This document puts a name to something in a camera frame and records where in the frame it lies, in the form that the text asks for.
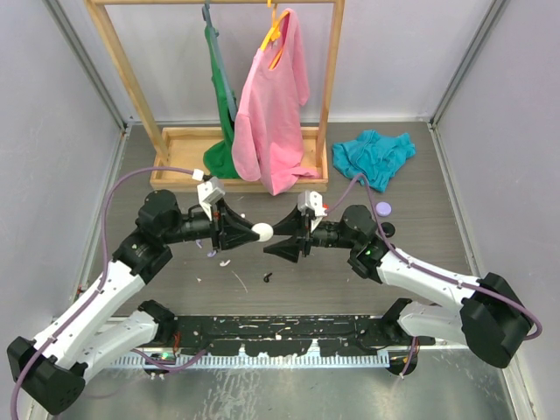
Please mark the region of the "white earbud charging case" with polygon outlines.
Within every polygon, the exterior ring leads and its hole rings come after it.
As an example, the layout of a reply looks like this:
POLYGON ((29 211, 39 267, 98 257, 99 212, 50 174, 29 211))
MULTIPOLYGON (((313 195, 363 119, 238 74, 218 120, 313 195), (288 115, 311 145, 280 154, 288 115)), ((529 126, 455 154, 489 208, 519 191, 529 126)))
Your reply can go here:
POLYGON ((258 235, 259 242, 267 242, 274 236, 274 228, 264 222, 254 224, 251 231, 258 235))

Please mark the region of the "black earbud charging case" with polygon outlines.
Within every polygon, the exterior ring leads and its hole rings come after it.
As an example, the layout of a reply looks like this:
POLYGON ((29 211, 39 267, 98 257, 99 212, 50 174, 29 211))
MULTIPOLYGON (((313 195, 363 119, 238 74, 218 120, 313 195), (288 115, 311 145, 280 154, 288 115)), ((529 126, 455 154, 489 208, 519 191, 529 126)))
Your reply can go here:
POLYGON ((380 236, 384 238, 392 238, 396 234, 395 226, 390 222, 381 224, 380 236))

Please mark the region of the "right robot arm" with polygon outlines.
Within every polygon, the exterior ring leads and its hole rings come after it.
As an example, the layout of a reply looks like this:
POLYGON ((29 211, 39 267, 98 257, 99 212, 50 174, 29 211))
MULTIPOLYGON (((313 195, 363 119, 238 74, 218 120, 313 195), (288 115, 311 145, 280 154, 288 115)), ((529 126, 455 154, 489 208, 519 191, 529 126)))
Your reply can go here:
POLYGON ((338 222, 295 208, 274 227, 256 232, 263 242, 281 235, 282 241, 264 250, 293 263, 313 247, 349 249, 347 261, 359 277, 430 300, 407 303, 384 322, 385 337, 396 345, 411 337, 449 340, 491 366, 506 368, 535 323, 502 276, 460 275, 393 248, 363 205, 349 206, 338 222))

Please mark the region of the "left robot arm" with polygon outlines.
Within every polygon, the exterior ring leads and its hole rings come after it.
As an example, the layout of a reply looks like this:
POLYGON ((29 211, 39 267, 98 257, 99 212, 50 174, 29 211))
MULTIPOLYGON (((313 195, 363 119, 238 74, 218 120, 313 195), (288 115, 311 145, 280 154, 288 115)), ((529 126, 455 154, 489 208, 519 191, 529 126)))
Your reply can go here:
POLYGON ((219 250, 266 242, 273 229, 234 212, 220 190, 204 195, 182 213, 168 190, 151 192, 138 211, 135 230, 105 263, 103 272, 66 312, 33 339, 18 337, 7 348, 10 371, 49 414, 67 410, 87 383, 112 360, 143 344, 167 346, 174 340, 174 314, 145 301, 123 322, 99 329, 172 259, 170 246, 209 239, 219 250))

